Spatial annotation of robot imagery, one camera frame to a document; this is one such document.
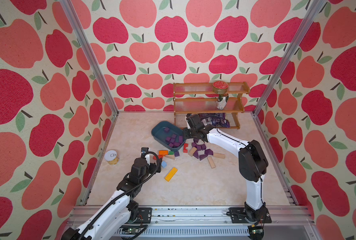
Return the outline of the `teal plastic storage bin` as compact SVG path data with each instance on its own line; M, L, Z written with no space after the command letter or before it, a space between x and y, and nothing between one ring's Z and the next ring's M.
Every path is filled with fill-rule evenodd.
M164 128L169 128L170 131L168 133L165 133ZM168 121L159 122L151 130L151 134L157 142L159 142L161 145L163 145L168 150L173 151L173 152L179 151L184 146L184 144L186 142L186 140L184 140L184 137L183 137L183 143L181 143L181 145L179 147L176 147L176 148L175 148L175 146L173 148L169 147L170 143L174 144L175 142L179 142L179 136L183 136L183 130ZM173 134L177 135L176 139L171 138L171 136ZM171 138L171 141L169 143L166 142L167 137Z

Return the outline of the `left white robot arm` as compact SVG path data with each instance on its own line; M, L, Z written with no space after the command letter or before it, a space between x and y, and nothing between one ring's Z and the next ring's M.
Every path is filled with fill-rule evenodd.
M142 186L161 172L162 159L148 148L134 160L131 171L118 184L111 198L78 228L68 228L62 240L109 240L122 226L138 217L139 204L134 198Z

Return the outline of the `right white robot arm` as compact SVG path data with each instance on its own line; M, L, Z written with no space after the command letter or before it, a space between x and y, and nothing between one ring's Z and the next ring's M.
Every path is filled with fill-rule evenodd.
M248 223L256 224L267 216L263 200L263 182L268 160L260 143L235 138L212 126L205 125L198 114L187 114L187 127L183 129L185 139L198 139L217 145L238 158L239 172L246 180L247 198L241 214Z

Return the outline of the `orange block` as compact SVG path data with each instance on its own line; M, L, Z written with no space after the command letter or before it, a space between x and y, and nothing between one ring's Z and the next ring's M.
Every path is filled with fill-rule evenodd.
M159 151L159 155L161 155L161 156L165 156L165 155L168 155L168 154L169 154L169 151L167 151L167 150Z

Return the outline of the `yellow long block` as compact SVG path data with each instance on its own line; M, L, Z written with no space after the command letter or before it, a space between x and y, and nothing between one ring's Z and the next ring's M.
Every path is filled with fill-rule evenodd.
M174 175L177 173L177 171L178 171L178 169L175 168L175 167L173 167L173 168L169 171L169 173L165 176L165 180L166 180L167 182L169 182L169 181L174 177Z

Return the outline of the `red arch block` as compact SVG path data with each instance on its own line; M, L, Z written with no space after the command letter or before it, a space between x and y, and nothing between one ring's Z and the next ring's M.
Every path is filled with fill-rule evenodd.
M183 147L183 153L188 153L187 147L189 146L189 144L185 143L184 147Z

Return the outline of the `natural wood short block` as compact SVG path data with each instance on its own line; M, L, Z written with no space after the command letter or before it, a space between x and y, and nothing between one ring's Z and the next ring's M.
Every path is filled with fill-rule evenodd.
M192 149L188 152L188 155L190 157L192 157L196 151L197 151L197 148L196 147L192 147Z

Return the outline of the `purple snack bag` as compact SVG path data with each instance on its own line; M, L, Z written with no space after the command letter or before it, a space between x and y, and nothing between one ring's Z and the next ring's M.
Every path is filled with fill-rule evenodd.
M225 113L203 113L199 114L204 125L212 125L217 128L230 128L230 122L226 119Z

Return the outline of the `purple prism block right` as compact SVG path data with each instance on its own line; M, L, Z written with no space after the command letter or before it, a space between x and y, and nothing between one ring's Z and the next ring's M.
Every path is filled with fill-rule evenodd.
M206 149L206 150L205 150L205 154L212 156L212 155L214 154L214 152L213 152L211 149Z

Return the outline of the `purple triangle block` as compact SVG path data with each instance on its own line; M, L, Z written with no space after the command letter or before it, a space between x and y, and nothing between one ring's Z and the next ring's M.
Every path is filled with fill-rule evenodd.
M203 159L205 159L207 157L208 157L208 155L206 155L206 154L200 155L199 160L202 161Z

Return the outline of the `wooden three-tier shelf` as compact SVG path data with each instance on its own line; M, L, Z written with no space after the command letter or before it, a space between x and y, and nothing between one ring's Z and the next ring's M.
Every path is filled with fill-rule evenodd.
M239 129L238 113L245 111L242 95L249 94L247 83L229 83L226 93L229 100L224 109L217 108L217 98L198 98L197 95L215 95L212 83L174 84L174 124L179 128L187 126L187 114L222 113L230 123L231 129Z

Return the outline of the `natural wood flat block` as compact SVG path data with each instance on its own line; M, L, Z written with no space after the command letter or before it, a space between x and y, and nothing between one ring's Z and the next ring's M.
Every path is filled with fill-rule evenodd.
M226 156L224 154L219 154L219 153L213 153L213 156L215 158L219 158L219 159L225 159Z

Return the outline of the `natural wood long block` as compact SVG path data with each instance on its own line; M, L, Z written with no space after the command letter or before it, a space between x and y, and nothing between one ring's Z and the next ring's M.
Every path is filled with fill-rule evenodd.
M214 163L214 160L212 157L207 157L209 165L211 166L212 169L216 168L216 165Z

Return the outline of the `yellow tin can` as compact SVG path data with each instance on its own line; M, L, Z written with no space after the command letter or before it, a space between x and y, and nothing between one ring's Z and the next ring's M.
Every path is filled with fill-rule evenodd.
M116 165L119 162L118 153L115 150L109 150L104 155L105 160L109 165Z

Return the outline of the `red round tin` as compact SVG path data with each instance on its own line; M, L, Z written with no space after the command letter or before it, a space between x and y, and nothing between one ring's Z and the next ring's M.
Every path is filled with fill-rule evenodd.
M215 94L223 95L226 94L229 88L229 84L224 81L216 81L212 84L212 89Z

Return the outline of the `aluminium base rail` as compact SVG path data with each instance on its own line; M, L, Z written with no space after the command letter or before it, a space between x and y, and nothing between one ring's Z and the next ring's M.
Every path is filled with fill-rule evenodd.
M314 221L301 206L269 206L260 220L248 222L243 207L229 206L119 206L100 213L99 206L76 207L63 240L141 238L191 238L246 236L268 239L300 234L301 239L320 240Z

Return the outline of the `left aluminium frame post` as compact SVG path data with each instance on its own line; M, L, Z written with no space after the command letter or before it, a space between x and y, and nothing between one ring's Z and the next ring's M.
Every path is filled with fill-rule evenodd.
M87 59L89 65L91 66L93 74L95 75L95 77L99 83L99 86L100 86L101 90L103 91L103 95L104 95L105 99L107 100L107 103L109 104L109 107L111 108L114 117L117 117L119 115L119 110L118 110L115 100L111 94L111 90L110 90L109 85L106 81L106 78L100 69L100 65L99 65L96 55L93 51L93 48L91 47L91 44L89 43L89 41L84 33L84 29L81 25L80 20L78 19L78 15L77 15L76 10L72 4L72 1L61 0L60 3L62 5L62 8L65 12L65 15L66 15L68 21L70 22L70 25L72 26L72 28L74 30L76 38L79 41L81 48L83 49L86 59Z

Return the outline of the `aluminium frame post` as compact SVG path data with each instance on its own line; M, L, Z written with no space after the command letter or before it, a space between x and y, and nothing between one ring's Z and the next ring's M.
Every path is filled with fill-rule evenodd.
M77 15L76 10L72 4L72 1L61 0L60 3L62 5L62 8L65 12L65 15L66 15L68 21L70 22L70 25L72 26L72 28L74 30L76 38L79 41L81 48L83 49L86 59L87 59L89 65L91 66L93 74L95 75L95 77L99 83L99 86L100 86L101 90L103 91L103 95L104 95L105 99L107 100L107 103L109 104L109 107L111 108L114 117L117 117L119 115L119 110L118 110L115 100L111 94L111 90L110 90L109 85L106 81L106 78L100 69L100 65L99 65L96 55L93 51L93 48L91 47L91 44L89 43L89 41L84 33L84 29L81 25L80 20L78 19L78 15Z
M286 49L285 54L283 55L278 67L276 68L275 73L270 78L267 87L265 88L262 96L257 102L254 111L252 112L252 117L254 119L258 118L258 114L261 111L264 104L267 102L267 99L271 91L274 89L274 86L276 85L277 81L280 79L280 76L284 72L292 56L300 47L301 41L305 38L307 32L309 31L310 27L314 23L315 18L324 8L326 3L327 1L322 1L322 0L313 1L310 8L307 10L304 19L301 21L301 24L297 29L297 31L295 32L292 41L289 43L289 47Z

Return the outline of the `right aluminium frame post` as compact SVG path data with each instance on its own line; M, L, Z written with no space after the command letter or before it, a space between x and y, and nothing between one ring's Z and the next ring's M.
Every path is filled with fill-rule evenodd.
M270 78L267 87L265 88L262 96L257 102L254 111L252 112L252 117L254 119L258 118L258 114L261 111L264 104L267 102L267 99L271 91L274 89L274 86L276 85L277 81L280 79L280 76L284 72L292 56L300 47L301 41L305 38L307 32L309 31L310 27L314 23L315 18L324 8L326 3L327 1L322 1L322 0L313 1L310 8L307 10L304 19L301 21L301 24L297 29L297 31L295 32L292 41L289 43L289 47L286 49L285 54L283 55L278 67L276 68L275 73Z

